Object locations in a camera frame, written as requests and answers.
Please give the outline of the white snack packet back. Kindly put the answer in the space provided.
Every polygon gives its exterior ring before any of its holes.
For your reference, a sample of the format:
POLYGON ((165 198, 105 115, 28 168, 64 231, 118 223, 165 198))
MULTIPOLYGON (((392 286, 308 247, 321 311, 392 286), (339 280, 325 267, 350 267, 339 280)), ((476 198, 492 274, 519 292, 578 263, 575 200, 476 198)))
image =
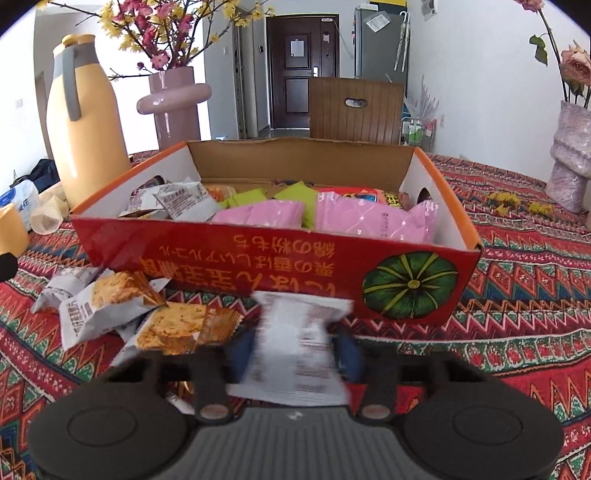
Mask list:
POLYGON ((328 326, 351 313, 353 301, 270 291, 252 297, 262 307, 253 351, 228 394, 294 407, 348 404, 328 326))

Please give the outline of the patterned red tablecloth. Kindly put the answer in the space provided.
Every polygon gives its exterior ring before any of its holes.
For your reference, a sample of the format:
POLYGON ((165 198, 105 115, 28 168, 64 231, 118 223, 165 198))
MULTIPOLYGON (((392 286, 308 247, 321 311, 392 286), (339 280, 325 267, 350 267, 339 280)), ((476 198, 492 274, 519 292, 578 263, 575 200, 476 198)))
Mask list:
MULTIPOLYGON (((548 407, 564 428, 556 479, 590 475, 590 234, 550 202, 540 180, 468 160, 435 164, 471 216, 484 252, 449 321, 419 327, 351 318, 356 336, 401 351, 455 352, 548 407), (498 215, 494 191, 554 207, 552 219, 498 215)), ((56 314, 30 312, 53 274, 87 257, 70 223, 33 235, 16 276, 1 287, 1 475, 31 479, 26 433, 48 403, 103 373, 122 346, 114 333, 64 351, 56 314)))

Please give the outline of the dried pink roses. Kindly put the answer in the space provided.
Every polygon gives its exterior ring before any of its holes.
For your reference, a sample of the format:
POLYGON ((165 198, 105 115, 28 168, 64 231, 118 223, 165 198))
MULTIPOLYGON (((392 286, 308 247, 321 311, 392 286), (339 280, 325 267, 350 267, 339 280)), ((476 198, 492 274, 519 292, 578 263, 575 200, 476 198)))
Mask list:
POLYGON ((590 109, 590 52, 573 40, 561 49, 554 31, 544 14, 545 2, 542 0, 515 0, 524 11, 538 16, 544 31, 532 35, 528 43, 534 48, 535 60, 548 66, 550 58, 556 60, 562 88, 562 100, 582 108, 590 109))

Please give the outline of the oat snack packet back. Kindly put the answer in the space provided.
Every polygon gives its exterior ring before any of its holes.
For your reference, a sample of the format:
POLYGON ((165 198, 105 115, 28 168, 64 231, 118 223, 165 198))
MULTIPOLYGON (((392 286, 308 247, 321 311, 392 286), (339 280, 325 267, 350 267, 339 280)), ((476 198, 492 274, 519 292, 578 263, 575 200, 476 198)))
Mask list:
POLYGON ((30 312, 57 311, 63 302, 84 290, 101 272, 102 268, 92 266, 57 271, 31 306, 30 312))

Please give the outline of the metal storage rack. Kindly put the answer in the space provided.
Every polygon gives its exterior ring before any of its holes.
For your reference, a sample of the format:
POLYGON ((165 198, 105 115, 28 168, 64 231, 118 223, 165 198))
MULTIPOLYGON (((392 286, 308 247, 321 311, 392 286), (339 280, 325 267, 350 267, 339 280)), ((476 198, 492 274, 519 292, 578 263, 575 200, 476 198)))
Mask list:
POLYGON ((418 99, 404 98, 401 143, 431 153, 438 126, 438 109, 439 101, 429 93, 425 78, 422 78, 418 99))

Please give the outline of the pink glass vase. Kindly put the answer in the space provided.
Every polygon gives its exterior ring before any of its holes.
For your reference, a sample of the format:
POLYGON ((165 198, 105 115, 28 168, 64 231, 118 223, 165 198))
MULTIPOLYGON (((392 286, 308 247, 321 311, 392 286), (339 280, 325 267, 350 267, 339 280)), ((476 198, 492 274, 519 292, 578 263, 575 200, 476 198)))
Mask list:
POLYGON ((136 110, 153 116, 159 148, 199 140, 197 105, 211 98, 211 86, 195 82, 190 66, 152 74, 148 83, 150 94, 138 100, 136 110))

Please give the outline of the yellow thermos jug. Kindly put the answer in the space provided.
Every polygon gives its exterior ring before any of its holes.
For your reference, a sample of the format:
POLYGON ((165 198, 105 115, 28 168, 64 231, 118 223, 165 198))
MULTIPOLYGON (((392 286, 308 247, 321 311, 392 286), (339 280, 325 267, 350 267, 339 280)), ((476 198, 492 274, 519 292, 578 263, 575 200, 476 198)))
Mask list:
POLYGON ((130 170, 131 163, 95 36, 63 37, 53 58, 47 131, 66 201, 74 209, 130 170))

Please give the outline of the fallen yellow petals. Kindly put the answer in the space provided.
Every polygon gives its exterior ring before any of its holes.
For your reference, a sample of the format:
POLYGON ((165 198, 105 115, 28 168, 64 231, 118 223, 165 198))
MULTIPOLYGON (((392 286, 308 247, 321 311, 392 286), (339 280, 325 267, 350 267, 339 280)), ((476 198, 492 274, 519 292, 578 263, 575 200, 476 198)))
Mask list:
POLYGON ((494 207, 494 211, 501 216, 509 216, 511 213, 527 212, 531 215, 552 219, 554 207, 548 203, 539 201, 525 201, 517 194, 508 191, 494 191, 487 196, 488 203, 494 207))

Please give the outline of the oat crisp snack packet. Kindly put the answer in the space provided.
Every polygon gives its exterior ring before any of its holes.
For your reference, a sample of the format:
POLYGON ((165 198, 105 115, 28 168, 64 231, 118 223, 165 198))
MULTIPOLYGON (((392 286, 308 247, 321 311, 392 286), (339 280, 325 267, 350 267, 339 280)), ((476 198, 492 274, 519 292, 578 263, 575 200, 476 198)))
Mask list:
POLYGON ((207 222, 221 210, 200 182, 169 183, 153 196, 174 221, 207 222))

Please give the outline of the wooden chair back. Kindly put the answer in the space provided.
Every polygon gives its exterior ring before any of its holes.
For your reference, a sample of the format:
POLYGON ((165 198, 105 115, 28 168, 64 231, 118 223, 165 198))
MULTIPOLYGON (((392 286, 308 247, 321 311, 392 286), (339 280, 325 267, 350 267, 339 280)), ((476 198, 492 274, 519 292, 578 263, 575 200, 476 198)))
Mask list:
POLYGON ((312 138, 398 145, 404 86, 349 78, 317 77, 308 83, 312 138))

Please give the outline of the green snack packet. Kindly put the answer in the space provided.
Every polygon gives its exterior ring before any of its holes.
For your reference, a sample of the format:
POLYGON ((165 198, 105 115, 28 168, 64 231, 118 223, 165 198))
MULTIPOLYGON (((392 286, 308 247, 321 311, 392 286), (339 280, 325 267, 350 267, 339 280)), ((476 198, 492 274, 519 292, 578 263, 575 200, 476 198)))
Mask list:
POLYGON ((222 209, 238 208, 266 201, 266 191, 262 188, 236 193, 219 203, 222 209))
POLYGON ((273 195, 276 200, 297 201, 304 204, 304 215, 301 224, 304 228, 315 229, 315 215, 317 214, 318 191, 303 181, 290 185, 273 195))

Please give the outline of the pink snack packet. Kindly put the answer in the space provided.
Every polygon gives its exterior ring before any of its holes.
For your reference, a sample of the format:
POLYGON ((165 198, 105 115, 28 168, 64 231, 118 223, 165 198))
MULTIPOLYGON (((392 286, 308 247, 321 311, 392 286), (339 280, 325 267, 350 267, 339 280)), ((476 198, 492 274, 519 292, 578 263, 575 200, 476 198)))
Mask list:
POLYGON ((266 200, 217 212, 211 223, 269 228, 301 228, 305 205, 300 201, 266 200))
POLYGON ((438 205, 432 200, 403 210, 329 191, 318 193, 315 229, 363 238, 431 243, 437 216, 438 205))

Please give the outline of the crumpled paper cup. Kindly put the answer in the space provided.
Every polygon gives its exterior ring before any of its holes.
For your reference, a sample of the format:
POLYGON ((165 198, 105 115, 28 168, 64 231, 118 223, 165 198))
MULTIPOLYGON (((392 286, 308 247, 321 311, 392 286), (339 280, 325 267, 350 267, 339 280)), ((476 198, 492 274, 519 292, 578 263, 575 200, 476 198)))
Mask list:
POLYGON ((39 235, 56 232, 64 220, 69 217, 69 206, 66 201, 52 195, 41 200, 30 216, 32 230, 39 235))

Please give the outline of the red anime snack bag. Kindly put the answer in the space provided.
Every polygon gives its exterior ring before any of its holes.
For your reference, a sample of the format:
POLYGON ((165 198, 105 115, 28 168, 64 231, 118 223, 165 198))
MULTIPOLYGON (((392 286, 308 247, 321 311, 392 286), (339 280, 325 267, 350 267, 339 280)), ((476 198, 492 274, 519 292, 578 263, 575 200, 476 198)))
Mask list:
POLYGON ((397 194, 388 193, 381 189, 328 186, 315 187, 315 190, 321 193, 335 192, 342 197, 358 198, 403 209, 397 194))

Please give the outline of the grey refrigerator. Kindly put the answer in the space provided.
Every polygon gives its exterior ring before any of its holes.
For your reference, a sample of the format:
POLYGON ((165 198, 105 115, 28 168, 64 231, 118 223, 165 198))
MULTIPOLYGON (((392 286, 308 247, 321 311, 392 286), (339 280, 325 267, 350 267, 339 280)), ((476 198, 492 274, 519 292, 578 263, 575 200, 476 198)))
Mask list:
POLYGON ((381 2, 356 7, 355 78, 406 86, 410 17, 406 6, 381 2))

